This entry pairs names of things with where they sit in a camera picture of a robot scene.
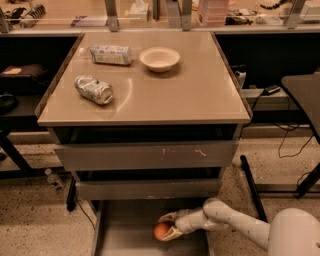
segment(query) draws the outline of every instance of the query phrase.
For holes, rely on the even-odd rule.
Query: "bottom shelf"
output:
[[[205,231],[196,231],[169,242],[160,242],[153,236],[153,228],[160,216],[199,207],[204,200],[100,201],[92,255],[213,256]]]

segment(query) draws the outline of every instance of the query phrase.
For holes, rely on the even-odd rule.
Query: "orange ball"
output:
[[[168,233],[170,228],[171,227],[165,222],[159,223],[154,227],[153,234],[157,240],[161,241],[161,238]]]

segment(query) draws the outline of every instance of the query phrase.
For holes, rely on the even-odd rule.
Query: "cart drawer panel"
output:
[[[67,171],[228,166],[236,141],[70,144],[55,152]]]
[[[220,179],[77,182],[84,200],[167,199],[216,196]]]

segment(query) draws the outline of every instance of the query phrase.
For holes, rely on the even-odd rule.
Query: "bottle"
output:
[[[60,190],[65,188],[63,181],[60,179],[57,173],[55,173],[51,169],[46,169],[44,172],[47,175],[47,181],[49,185],[54,187],[55,190]]]

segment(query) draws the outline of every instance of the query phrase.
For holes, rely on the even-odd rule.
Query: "drawer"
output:
[[[205,231],[159,242],[153,228],[160,216],[202,206],[201,199],[100,201],[92,256],[213,256]]]
[[[166,199],[216,196],[221,179],[77,182],[84,200]]]
[[[104,143],[57,145],[67,171],[226,167],[237,141]]]

